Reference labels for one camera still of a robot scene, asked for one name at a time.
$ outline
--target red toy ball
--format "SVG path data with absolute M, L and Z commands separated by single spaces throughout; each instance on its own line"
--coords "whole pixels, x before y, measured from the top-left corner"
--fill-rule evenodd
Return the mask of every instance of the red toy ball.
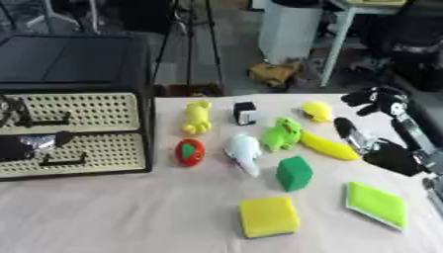
M 175 157 L 183 166 L 194 166 L 205 157 L 205 146 L 193 138 L 185 138 L 175 147 Z

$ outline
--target tripod leg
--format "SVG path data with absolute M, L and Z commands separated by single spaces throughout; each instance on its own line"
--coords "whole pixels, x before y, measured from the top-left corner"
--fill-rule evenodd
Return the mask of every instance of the tripod leg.
M 0 0 L 0 9 L 2 9 L 3 13 L 5 14 L 6 19 L 9 21 L 9 23 L 11 24 L 11 29 L 13 31 L 17 30 L 17 25 L 16 25 L 16 21 L 14 20 L 14 18 L 11 16 L 11 13 L 9 13 L 8 9 L 6 9 L 6 6 L 4 5 L 3 1 Z
M 216 61 L 217 73 L 219 76 L 219 82 L 221 85 L 221 93 L 224 94 L 224 85 L 222 81 L 222 63 L 220 60 L 219 49 L 217 48 L 217 38 L 214 27 L 216 23 L 214 22 L 213 8 L 211 7 L 211 0 L 206 0 L 206 12 L 208 15 L 208 22 L 210 25 L 211 41 L 213 44 L 214 60 Z
M 188 65 L 186 69 L 186 92 L 191 96 L 192 81 L 192 51 L 194 43 L 194 0 L 189 1 L 189 18 L 188 18 Z
M 178 1 L 179 0 L 173 0 L 173 1 L 174 1 L 174 3 L 172 4 L 172 8 L 171 8 L 171 10 L 169 12 L 169 16 L 168 16 L 168 22 L 169 22 L 168 31 L 167 31 L 166 35 L 164 35 L 164 37 L 163 37 L 163 41 L 161 42 L 160 52 L 158 53 L 157 57 L 155 58 L 155 68 L 154 68 L 154 73 L 152 74 L 152 81 L 151 81 L 152 85 L 155 84 L 155 78 L 157 77 L 158 69 L 160 68 L 160 63 L 163 59 L 164 51 L 166 49 L 166 45 L 168 44 L 169 36 L 171 34 L 172 24 L 174 21 L 174 14 L 178 8 Z

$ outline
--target drawer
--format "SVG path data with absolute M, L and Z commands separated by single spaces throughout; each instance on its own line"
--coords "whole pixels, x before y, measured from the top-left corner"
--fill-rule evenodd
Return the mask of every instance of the drawer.
M 64 122 L 47 126 L 17 126 L 19 116 L 0 128 L 0 134 L 138 130 L 138 105 L 133 93 L 20 94 L 33 122 Z
M 30 160 L 0 163 L 0 179 L 106 172 L 148 172 L 139 133 L 81 134 Z

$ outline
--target drawer handle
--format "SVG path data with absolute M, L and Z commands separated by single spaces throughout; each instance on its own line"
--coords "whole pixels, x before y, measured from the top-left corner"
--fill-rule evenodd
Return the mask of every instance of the drawer handle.
M 83 152 L 80 155 L 80 159 L 78 160 L 68 160 L 68 161 L 50 161 L 52 157 L 50 155 L 44 156 L 44 161 L 41 162 L 39 165 L 42 167 L 48 167 L 48 166 L 62 166 L 62 165 L 84 165 L 86 163 L 86 157 L 88 157 L 86 152 Z
M 20 120 L 15 123 L 17 127 L 34 127 L 34 126 L 65 126 L 69 125 L 71 113 L 64 113 L 60 121 L 34 121 L 29 113 L 22 114 Z

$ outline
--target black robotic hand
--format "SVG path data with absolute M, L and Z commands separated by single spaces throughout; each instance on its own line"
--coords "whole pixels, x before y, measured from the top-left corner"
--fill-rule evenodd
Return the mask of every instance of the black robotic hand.
M 382 112 L 391 117 L 403 113 L 409 102 L 404 91 L 392 87 L 362 89 L 344 95 L 341 100 L 350 107 L 366 105 L 357 112 L 359 116 Z
M 368 139 L 349 120 L 337 118 L 334 123 L 338 133 L 364 161 L 405 176 L 413 176 L 425 170 L 411 150 L 412 145 L 413 149 L 417 149 L 417 145 L 405 132 L 407 126 L 404 124 L 403 127 L 403 123 L 398 120 L 398 116 L 406 115 L 409 103 L 404 91 L 393 87 L 374 87 L 344 95 L 341 100 L 350 107 L 365 106 L 357 112 L 359 116 L 381 112 L 392 117 L 391 125 L 403 140 L 407 140 L 408 148 L 404 148 L 385 138 Z
M 405 176 L 413 176 L 425 170 L 412 153 L 401 145 L 385 138 L 370 138 L 345 118 L 336 118 L 334 124 L 339 135 L 365 162 Z

